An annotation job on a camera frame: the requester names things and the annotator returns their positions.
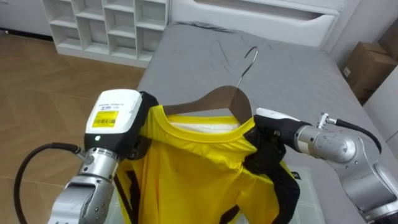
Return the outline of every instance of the metal hanger hook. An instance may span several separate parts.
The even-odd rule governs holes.
[[[256,59],[257,59],[257,54],[259,53],[259,51],[258,51],[258,49],[257,49],[257,46],[251,47],[251,48],[249,49],[249,51],[246,53],[246,55],[244,56],[244,58],[247,58],[248,55],[250,54],[250,52],[252,52],[254,49],[256,50],[256,54],[254,54],[254,58],[253,58],[253,60],[251,60],[250,65],[249,65],[249,66],[245,69],[245,71],[242,73],[241,78],[239,79],[238,84],[236,85],[236,88],[238,88],[238,86],[241,84],[241,81],[242,81],[242,79],[243,79],[243,76],[249,71],[249,69],[253,66],[254,62],[255,62]]]

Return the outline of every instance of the gray bed sheet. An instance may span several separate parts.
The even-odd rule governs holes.
[[[321,112],[327,112],[360,125],[382,139],[325,52],[241,31],[187,24],[168,26],[139,89],[153,94],[163,105],[196,100],[216,87],[235,85],[252,59],[252,55],[245,59],[244,54],[254,45],[259,51],[257,62],[240,85],[250,100],[253,114],[261,107],[316,124]],[[398,179],[398,162],[384,142],[382,147],[381,163]],[[285,161],[310,168],[326,223],[365,223],[326,162],[291,149]]]

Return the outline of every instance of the yellow label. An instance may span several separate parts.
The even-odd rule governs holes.
[[[93,128],[112,128],[118,117],[118,111],[100,111],[94,119]]]

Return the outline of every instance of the black cable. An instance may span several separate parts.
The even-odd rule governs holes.
[[[381,144],[380,144],[379,140],[370,131],[363,129],[355,124],[351,124],[347,121],[343,121],[341,119],[337,119],[336,125],[340,126],[340,127],[344,127],[344,128],[350,128],[355,131],[360,131],[360,132],[364,133],[365,135],[369,136],[369,138],[371,138],[374,141],[374,143],[376,144],[376,146],[379,149],[379,152],[381,154]]]
[[[63,149],[66,151],[70,151],[74,154],[78,154],[81,151],[81,148],[76,145],[54,142],[51,144],[45,144],[43,146],[38,147],[37,149],[29,153],[29,155],[27,155],[27,157],[22,161],[22,164],[21,166],[19,166],[14,182],[14,207],[17,213],[18,220],[21,224],[27,224],[24,212],[22,211],[21,198],[20,198],[22,176],[24,175],[25,169],[30,160],[32,160],[32,158],[36,156],[39,152],[42,152],[46,149]]]

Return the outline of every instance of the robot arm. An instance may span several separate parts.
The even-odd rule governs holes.
[[[153,96],[135,90],[102,92],[88,118],[78,175],[71,178],[52,207],[48,224],[104,223],[113,195],[116,169],[127,157],[140,159],[135,146]]]
[[[78,154],[83,159],[81,168],[56,199],[48,223],[105,222],[119,162],[127,157],[140,159],[146,153],[135,144],[154,105],[156,99],[147,93],[102,92],[86,125],[86,151]],[[378,163],[377,144],[352,130],[323,129],[326,123],[337,122],[327,114],[322,115],[317,127],[262,108],[257,109],[254,119],[260,130],[276,135],[281,143],[332,166],[366,222],[398,223],[398,184]]]
[[[378,141],[362,138],[349,129],[324,129],[327,123],[338,122],[328,114],[322,114],[317,127],[262,108],[257,109],[255,119],[261,119],[258,123],[264,126],[260,128],[273,130],[282,143],[323,159],[334,168],[347,196],[366,222],[398,223],[398,183],[378,163]]]

